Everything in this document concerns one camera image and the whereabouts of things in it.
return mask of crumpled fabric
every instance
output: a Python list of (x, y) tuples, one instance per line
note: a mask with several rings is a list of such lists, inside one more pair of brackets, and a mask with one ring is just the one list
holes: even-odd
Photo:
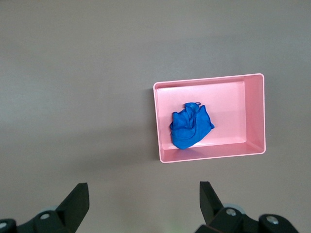
[(201, 141), (215, 126), (211, 123), (205, 105), (185, 103), (185, 109), (173, 113), (170, 124), (173, 144), (186, 149)]

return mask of blue towel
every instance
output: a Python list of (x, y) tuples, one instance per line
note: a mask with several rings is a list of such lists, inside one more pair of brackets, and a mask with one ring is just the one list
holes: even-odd
[(215, 126), (201, 103), (185, 103), (185, 109), (173, 113), (170, 125), (173, 144), (186, 149), (201, 141)]

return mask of blue cloth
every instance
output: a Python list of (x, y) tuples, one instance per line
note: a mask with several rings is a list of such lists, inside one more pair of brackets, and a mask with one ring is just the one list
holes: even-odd
[(185, 109), (173, 113), (170, 125), (173, 144), (186, 149), (201, 141), (215, 126), (210, 122), (205, 105), (185, 103)]

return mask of gray floor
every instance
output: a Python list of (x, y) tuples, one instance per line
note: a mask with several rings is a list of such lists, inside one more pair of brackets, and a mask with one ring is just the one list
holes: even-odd
[[(0, 218), (88, 182), (78, 233), (192, 233), (199, 181), (309, 232), (311, 2), (0, 0)], [(265, 75), (264, 155), (162, 164), (152, 86)]]

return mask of pink tray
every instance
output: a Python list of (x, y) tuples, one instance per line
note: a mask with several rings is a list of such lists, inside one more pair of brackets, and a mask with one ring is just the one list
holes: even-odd
[[(264, 76), (247, 74), (154, 84), (160, 160), (189, 160), (263, 154), (266, 150)], [(192, 147), (172, 144), (172, 113), (187, 102), (206, 106), (215, 128)]]

